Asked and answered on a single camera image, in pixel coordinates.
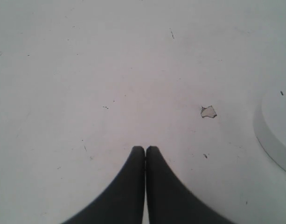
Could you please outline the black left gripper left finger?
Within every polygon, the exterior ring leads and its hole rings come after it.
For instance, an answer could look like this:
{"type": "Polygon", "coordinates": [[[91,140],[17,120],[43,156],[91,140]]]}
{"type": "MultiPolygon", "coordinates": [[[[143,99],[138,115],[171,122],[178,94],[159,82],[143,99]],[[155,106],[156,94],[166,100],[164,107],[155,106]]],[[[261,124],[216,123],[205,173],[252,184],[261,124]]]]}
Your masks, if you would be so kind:
{"type": "Polygon", "coordinates": [[[145,151],[134,146],[117,176],[66,224],[140,224],[145,201],[145,151]]]}

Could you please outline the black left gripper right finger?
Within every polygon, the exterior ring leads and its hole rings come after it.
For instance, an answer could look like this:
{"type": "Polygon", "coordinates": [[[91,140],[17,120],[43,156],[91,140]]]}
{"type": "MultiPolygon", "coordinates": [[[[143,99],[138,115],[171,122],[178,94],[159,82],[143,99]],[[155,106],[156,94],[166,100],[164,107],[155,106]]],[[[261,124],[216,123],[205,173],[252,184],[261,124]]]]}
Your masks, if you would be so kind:
{"type": "Polygon", "coordinates": [[[146,196],[151,224],[230,224],[189,191],[160,150],[146,150],[146,196]]]}

